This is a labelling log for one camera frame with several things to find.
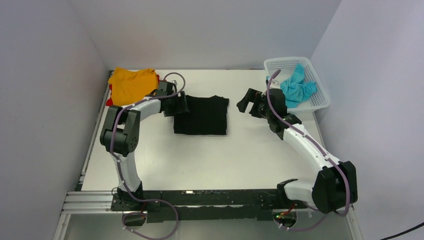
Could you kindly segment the folded yellow t-shirt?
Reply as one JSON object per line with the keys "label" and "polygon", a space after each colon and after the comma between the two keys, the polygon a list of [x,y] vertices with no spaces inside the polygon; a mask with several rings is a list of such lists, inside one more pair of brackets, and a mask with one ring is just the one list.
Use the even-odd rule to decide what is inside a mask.
{"label": "folded yellow t-shirt", "polygon": [[156,70],[153,68],[131,71],[116,67],[108,80],[108,84],[112,85],[113,105],[133,104],[156,90],[159,84],[156,74]]}

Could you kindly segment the white plastic basket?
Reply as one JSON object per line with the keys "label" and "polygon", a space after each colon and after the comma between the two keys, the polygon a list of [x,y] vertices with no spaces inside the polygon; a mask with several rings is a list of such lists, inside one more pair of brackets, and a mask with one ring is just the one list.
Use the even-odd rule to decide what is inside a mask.
{"label": "white plastic basket", "polygon": [[330,105],[330,99],[308,58],[271,58],[265,60],[263,66],[267,79],[280,70],[271,87],[283,91],[289,112],[314,112]]}

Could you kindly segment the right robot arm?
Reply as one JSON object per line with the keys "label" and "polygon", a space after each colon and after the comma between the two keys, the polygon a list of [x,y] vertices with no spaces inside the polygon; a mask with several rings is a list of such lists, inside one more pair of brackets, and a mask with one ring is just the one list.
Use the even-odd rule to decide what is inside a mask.
{"label": "right robot arm", "polygon": [[272,88],[267,92],[248,89],[236,104],[243,113],[248,104],[249,114],[265,119],[270,130],[289,144],[311,167],[310,180],[292,178],[279,183],[275,200],[287,208],[295,201],[310,204],[319,212],[328,214],[346,208],[358,200],[357,174],[350,162],[342,162],[323,148],[306,130],[302,121],[289,113],[282,90]]}

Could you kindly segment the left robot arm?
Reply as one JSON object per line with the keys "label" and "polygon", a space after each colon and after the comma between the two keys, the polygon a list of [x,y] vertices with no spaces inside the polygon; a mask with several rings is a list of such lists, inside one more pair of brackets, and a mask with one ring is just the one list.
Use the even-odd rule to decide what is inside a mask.
{"label": "left robot arm", "polygon": [[117,195],[131,210],[144,203],[143,184],[137,172],[135,150],[140,142],[141,121],[162,113],[174,117],[188,113],[186,93],[177,90],[176,84],[160,81],[158,88],[142,100],[126,106],[112,105],[108,108],[100,144],[111,155],[118,175]]}

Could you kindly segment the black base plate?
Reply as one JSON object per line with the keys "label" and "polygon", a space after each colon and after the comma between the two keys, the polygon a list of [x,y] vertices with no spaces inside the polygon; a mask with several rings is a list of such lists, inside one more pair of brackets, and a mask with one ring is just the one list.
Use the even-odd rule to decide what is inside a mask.
{"label": "black base plate", "polygon": [[144,213],[148,223],[165,221],[205,221],[256,219],[271,221],[271,214],[288,211],[292,218],[296,210],[306,206],[300,201],[284,200],[276,189],[232,190],[145,190],[142,199],[132,199],[122,190],[113,193],[111,211]]}

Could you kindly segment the black t-shirt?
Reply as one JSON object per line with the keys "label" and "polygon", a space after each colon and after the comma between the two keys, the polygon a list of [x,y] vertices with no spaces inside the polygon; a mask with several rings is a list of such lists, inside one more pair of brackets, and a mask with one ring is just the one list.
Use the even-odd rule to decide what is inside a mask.
{"label": "black t-shirt", "polygon": [[186,97],[189,112],[174,117],[173,131],[182,135],[227,134],[229,99],[222,96]]}

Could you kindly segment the teal t-shirt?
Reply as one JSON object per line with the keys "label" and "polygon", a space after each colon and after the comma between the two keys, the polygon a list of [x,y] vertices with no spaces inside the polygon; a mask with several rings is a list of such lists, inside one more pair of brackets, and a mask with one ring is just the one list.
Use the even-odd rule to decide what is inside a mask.
{"label": "teal t-shirt", "polygon": [[285,95],[285,104],[289,109],[308,101],[317,92],[314,81],[305,81],[305,68],[300,63],[296,64],[292,75],[280,83],[280,89]]}

